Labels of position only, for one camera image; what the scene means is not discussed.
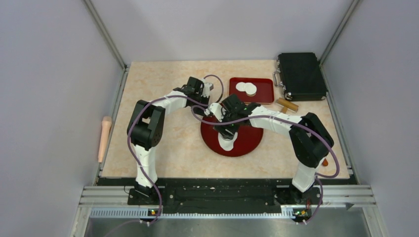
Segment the round red tray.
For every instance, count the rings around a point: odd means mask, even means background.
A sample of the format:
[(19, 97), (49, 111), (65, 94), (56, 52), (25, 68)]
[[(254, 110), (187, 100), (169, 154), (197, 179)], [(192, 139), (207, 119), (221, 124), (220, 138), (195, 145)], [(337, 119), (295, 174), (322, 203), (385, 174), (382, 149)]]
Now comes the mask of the round red tray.
[(213, 125), (201, 122), (200, 131), (204, 143), (215, 153), (226, 157), (240, 157), (249, 154), (257, 148), (263, 137), (262, 128), (241, 126), (233, 149), (226, 151), (221, 147), (218, 140), (219, 133), (214, 130)]

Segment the wooden roller tool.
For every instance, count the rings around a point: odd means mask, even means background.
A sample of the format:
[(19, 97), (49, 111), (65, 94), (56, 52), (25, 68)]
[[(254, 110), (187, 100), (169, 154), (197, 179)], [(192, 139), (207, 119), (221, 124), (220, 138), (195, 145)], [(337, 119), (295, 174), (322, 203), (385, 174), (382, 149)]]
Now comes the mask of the wooden roller tool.
[(279, 98), (278, 100), (276, 100), (276, 103), (282, 106), (280, 110), (281, 113), (285, 114), (288, 110), (291, 110), (293, 112), (298, 112), (299, 106), (286, 99)]

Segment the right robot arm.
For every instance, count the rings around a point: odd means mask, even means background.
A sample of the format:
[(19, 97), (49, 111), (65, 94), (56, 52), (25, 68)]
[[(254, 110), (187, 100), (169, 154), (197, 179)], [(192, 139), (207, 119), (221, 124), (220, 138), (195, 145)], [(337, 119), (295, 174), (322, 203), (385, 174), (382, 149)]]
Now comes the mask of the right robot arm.
[(289, 188), (279, 195), (280, 203), (304, 203), (310, 196), (319, 167), (327, 155), (337, 159), (332, 151), (334, 141), (314, 113), (292, 116), (275, 112), (258, 103), (245, 104), (236, 95), (221, 103), (212, 103), (206, 110), (216, 118), (213, 128), (218, 133), (218, 144), (224, 151), (238, 148), (239, 129), (249, 126), (269, 130), (291, 140), (299, 163)]

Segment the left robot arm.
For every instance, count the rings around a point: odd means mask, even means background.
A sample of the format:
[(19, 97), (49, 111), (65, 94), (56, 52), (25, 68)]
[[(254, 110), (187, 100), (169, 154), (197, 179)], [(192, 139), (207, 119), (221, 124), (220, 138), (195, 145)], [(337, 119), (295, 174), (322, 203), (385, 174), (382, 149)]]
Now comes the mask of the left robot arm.
[(212, 90), (212, 83), (190, 77), (185, 85), (161, 98), (137, 101), (127, 127), (127, 145), (137, 164), (134, 188), (146, 204), (155, 203), (159, 196), (155, 155), (166, 116), (193, 105), (207, 107)]

